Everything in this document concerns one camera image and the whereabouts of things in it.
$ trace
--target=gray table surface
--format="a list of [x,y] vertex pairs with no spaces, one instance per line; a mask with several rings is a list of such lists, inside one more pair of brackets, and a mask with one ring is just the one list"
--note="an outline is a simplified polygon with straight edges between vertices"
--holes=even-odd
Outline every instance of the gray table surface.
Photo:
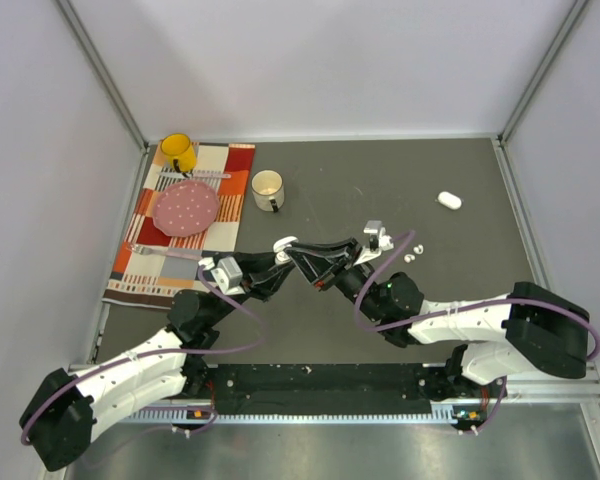
[[[390,234],[415,229],[424,254],[388,269],[405,271],[427,299],[471,300],[509,292],[531,272],[489,139],[342,141],[258,144],[252,175],[278,171],[286,200],[277,214],[245,201],[236,250],[269,251],[287,235],[307,242],[355,236],[371,219]],[[463,207],[438,204],[439,192]],[[270,325],[264,346],[215,356],[218,363],[437,362],[453,345],[396,348],[357,329],[353,307],[336,289],[318,293],[293,272],[268,303],[249,307]],[[111,306],[98,360],[105,361],[153,335],[166,313]],[[233,313],[220,325],[214,348],[255,338],[252,321]]]

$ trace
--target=pink plate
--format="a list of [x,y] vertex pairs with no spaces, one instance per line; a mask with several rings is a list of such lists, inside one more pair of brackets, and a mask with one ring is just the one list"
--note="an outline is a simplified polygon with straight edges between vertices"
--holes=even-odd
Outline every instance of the pink plate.
[[216,219],[220,201],[213,188],[197,180],[167,187],[153,207],[153,224],[170,237],[204,232]]

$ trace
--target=striped tablecloth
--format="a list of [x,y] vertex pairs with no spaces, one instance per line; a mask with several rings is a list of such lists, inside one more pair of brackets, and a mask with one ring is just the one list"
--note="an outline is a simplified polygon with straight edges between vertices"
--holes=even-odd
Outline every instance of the striped tablecloth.
[[140,255],[131,252],[129,247],[132,244],[204,256],[212,252],[234,250],[255,146],[194,143],[194,149],[198,158],[195,170],[231,174],[229,179],[199,179],[218,192],[220,209],[215,222],[205,232],[186,238],[168,237],[153,225],[151,214],[156,198],[166,187],[179,181],[159,176],[161,171],[173,170],[160,148],[156,149],[113,266],[104,301],[168,308],[171,297],[179,290],[204,290],[200,282],[195,280],[196,261],[163,255]]

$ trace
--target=white wall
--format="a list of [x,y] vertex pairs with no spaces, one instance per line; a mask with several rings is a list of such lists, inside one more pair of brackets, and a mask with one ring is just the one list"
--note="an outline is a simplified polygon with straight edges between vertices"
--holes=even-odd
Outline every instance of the white wall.
[[573,0],[74,0],[144,134],[499,132]]
[[38,473],[17,422],[85,359],[139,158],[53,2],[0,2],[0,480]]
[[511,153],[558,291],[600,330],[600,0],[591,3]]

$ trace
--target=yellow mug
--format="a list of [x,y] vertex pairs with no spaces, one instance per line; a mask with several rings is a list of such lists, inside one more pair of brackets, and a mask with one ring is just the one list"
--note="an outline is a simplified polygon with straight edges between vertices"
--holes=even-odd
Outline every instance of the yellow mug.
[[174,133],[162,140],[160,150],[167,157],[169,165],[178,173],[188,172],[196,166],[196,152],[191,140],[184,133]]

